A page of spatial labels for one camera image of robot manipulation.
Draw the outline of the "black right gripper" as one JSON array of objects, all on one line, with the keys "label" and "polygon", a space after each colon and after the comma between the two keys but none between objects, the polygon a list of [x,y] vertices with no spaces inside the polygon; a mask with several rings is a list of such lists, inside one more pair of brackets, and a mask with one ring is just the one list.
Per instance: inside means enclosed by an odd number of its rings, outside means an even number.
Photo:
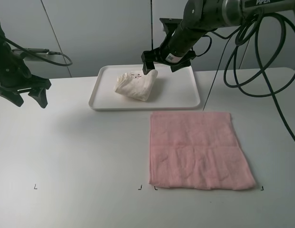
[{"label": "black right gripper", "polygon": [[142,53],[144,74],[155,69],[154,62],[170,66],[172,73],[191,66],[191,62],[188,61],[196,58],[195,52],[191,51],[191,48],[177,47],[178,43],[174,40],[171,42],[172,38],[172,36],[166,36],[158,48]]}]

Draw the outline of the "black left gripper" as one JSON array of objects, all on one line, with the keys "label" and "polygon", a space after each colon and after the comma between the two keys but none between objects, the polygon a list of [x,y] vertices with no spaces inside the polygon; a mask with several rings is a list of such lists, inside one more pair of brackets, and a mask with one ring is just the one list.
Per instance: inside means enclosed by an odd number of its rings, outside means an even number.
[{"label": "black left gripper", "polygon": [[0,97],[21,107],[24,103],[20,94],[28,93],[41,108],[48,105],[46,90],[51,82],[33,75],[23,61],[0,62]]}]

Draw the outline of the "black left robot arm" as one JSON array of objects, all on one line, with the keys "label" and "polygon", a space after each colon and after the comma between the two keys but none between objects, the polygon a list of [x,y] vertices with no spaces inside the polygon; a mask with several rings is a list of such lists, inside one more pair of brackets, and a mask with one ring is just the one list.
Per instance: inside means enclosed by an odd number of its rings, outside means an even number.
[{"label": "black left robot arm", "polygon": [[23,57],[12,51],[0,24],[0,97],[20,107],[24,101],[21,93],[28,93],[41,108],[48,105],[46,90],[51,87],[48,79],[33,75]]}]

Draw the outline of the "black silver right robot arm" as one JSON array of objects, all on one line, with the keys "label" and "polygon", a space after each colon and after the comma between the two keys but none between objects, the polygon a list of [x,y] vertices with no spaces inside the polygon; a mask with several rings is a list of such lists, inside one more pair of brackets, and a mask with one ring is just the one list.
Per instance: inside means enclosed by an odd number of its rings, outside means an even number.
[{"label": "black silver right robot arm", "polygon": [[143,73],[147,75],[155,63],[170,66],[172,72],[188,67],[197,57],[192,47],[208,32],[240,26],[259,12],[286,10],[295,14],[295,0],[189,0],[182,19],[160,19],[166,37],[160,47],[143,52]]}]

